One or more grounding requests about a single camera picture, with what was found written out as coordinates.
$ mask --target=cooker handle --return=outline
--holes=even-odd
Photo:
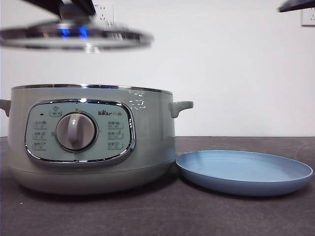
[[[10,108],[11,108],[10,100],[0,99],[0,109],[5,111],[7,117],[9,117],[10,114]]]
[[[172,118],[177,118],[179,112],[182,110],[186,110],[189,108],[193,108],[193,102],[185,101],[185,102],[172,102],[170,104],[170,111]]]

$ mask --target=electrical outlet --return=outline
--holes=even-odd
[[[302,10],[302,26],[315,27],[315,7]]]
[[[95,8],[95,21],[102,23],[105,21],[114,21],[114,5],[104,0],[93,0]]]

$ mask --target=blue plate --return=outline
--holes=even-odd
[[[243,196],[288,194],[313,174],[302,162],[247,151],[194,151],[178,156],[176,164],[186,179],[201,187]]]

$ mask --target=rotary knob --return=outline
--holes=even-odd
[[[82,113],[71,113],[59,121],[56,137],[61,146],[69,151],[87,148],[96,137],[96,127],[90,117]]]

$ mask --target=control panel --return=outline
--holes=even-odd
[[[49,162],[96,162],[130,155],[131,110],[123,103],[68,99],[34,105],[25,133],[30,156]]]

